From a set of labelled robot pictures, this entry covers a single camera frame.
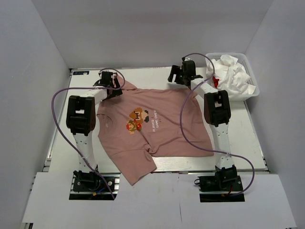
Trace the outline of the pink t shirt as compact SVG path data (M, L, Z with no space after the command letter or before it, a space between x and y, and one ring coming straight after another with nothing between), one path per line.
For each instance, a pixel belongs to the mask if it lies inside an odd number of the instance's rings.
M122 95L100 102L98 138L108 157L134 185L157 166L155 157L213 156L212 143L203 123L195 94L183 109L183 137L179 116L190 90L140 89L126 83Z

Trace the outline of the white t shirt red print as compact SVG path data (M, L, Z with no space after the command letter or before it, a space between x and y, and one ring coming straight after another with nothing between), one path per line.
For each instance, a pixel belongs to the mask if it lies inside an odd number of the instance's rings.
M250 76L243 73L227 74L225 77L212 77L212 86L219 91L226 90L231 101L245 101L255 93L256 86L247 83Z

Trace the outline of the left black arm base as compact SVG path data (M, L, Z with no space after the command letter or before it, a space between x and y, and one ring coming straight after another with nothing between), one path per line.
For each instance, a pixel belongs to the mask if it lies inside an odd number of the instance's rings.
M69 200L114 200L118 194L120 174L74 171Z

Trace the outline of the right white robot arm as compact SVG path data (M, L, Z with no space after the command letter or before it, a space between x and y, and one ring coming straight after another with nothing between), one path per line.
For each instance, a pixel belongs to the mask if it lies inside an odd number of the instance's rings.
M180 130L184 139L193 147L200 149L200 147L191 143L186 137L183 130L183 109L189 99L194 93L198 93L204 100L203 115L207 124L210 125L217 159L215 163L215 184L220 190L227 190L237 179L237 169L231 156L231 149L228 138L228 124L231 118L231 108L228 93L225 90L219 91L207 83L215 75L215 67L211 76L204 79L201 75L196 73L195 62L187 57L182 58L182 65L173 65L169 82L191 87L191 91L183 101L180 109L179 123Z

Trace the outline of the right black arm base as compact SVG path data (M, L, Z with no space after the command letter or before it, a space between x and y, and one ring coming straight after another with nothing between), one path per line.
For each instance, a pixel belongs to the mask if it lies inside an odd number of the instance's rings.
M199 198L201 203L229 203L245 202L244 194L236 195L243 191L240 176L235 181L220 186L215 176L199 176L194 185L199 188Z

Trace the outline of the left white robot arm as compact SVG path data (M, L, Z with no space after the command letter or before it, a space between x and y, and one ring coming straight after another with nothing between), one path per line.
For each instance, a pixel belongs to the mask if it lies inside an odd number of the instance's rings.
M96 126L95 106L103 100L122 95L118 73L100 71L99 80L81 95L71 95L68 100L66 126L72 133L79 155L79 172L97 173L92 133Z

